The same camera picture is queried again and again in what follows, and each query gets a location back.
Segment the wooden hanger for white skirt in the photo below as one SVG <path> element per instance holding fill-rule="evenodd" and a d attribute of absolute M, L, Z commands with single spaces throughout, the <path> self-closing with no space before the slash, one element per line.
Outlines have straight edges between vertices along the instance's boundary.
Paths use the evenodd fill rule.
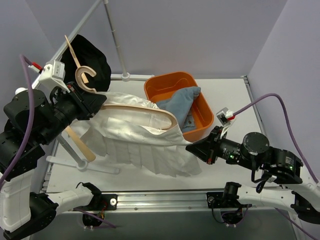
<path fill-rule="evenodd" d="M 94 77 L 96 75 L 96 72 L 88 66 L 80 66 L 75 71 L 75 80 L 78 86 L 84 90 L 85 92 L 92 93 L 95 95 L 98 95 L 98 92 L 95 88 L 89 88 L 85 85 L 84 81 L 82 80 L 82 74 L 89 74 L 91 77 Z M 140 112 L 140 113 L 147 113 L 147 114 L 153 114 L 153 115 L 160 115 L 162 117 L 165 117 L 170 120 L 170 126 L 164 128 L 165 130 L 170 130 L 173 127 L 179 125 L 177 119 L 175 116 L 162 109 L 158 108 L 148 108 L 144 106 L 135 106 L 135 105 L 125 105 L 125 104 L 104 104 L 101 108 L 101 110 L 122 110 L 122 111 L 131 111 L 131 112 Z"/>

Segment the wooden hanger for denim skirt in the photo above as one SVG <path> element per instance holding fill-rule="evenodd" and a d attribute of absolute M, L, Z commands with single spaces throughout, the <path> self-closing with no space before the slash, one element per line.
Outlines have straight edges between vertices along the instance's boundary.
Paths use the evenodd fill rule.
<path fill-rule="evenodd" d="M 88 162 L 93 162 L 96 159 L 95 154 L 87 147 L 87 145 L 77 136 L 70 126 L 65 128 L 66 133 L 71 137 L 72 141 L 84 155 Z"/>

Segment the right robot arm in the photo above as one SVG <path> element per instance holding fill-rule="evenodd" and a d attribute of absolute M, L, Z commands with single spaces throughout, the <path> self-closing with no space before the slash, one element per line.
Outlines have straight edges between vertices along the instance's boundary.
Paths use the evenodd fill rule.
<path fill-rule="evenodd" d="M 307 223 L 320 223 L 320 187 L 299 157 L 270 146 L 268 138 L 259 132 L 246 134 L 241 143 L 227 139 L 222 133 L 223 128 L 215 126 L 209 136 L 185 149 L 208 165 L 223 159 L 228 165 L 250 170 L 250 179 L 256 187 L 229 181 L 219 196 L 207 195 L 212 199 L 209 208 L 257 205 L 297 214 Z"/>

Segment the blue denim skirt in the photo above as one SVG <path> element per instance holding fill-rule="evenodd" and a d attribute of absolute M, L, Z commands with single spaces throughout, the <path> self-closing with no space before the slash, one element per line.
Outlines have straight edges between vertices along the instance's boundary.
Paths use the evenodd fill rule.
<path fill-rule="evenodd" d="M 160 100 L 155 104 L 161 109 L 172 113 L 177 119 L 178 125 L 183 133 L 196 129 L 195 119 L 191 108 L 194 101 L 201 93 L 198 86 L 185 87 L 177 90 L 172 97 Z"/>

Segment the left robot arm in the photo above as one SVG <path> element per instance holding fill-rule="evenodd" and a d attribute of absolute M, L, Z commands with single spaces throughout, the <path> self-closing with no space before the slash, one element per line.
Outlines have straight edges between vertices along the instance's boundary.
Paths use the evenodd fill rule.
<path fill-rule="evenodd" d="M 74 120 L 89 120 L 106 101 L 104 95 L 70 92 L 58 87 L 56 103 L 39 89 L 24 90 L 4 106 L 7 123 L 0 135 L 0 226 L 7 240 L 21 240 L 46 228 L 68 210 L 97 209 L 101 191 L 92 183 L 57 194 L 30 190 L 38 160 L 50 144 Z"/>

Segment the white pleated skirt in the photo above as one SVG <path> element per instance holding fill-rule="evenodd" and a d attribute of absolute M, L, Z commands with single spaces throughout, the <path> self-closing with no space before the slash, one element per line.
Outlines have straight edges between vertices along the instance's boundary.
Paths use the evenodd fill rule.
<path fill-rule="evenodd" d="M 131 94 L 100 95 L 107 97 L 103 105 L 160 109 L 151 101 Z M 170 120 L 159 114 L 100 109 L 90 120 L 74 122 L 71 127 L 92 152 L 113 164 L 132 164 L 171 177 L 200 174 L 197 157 L 186 150 L 190 142 L 183 137 L 179 125 L 165 129 L 170 125 Z"/>

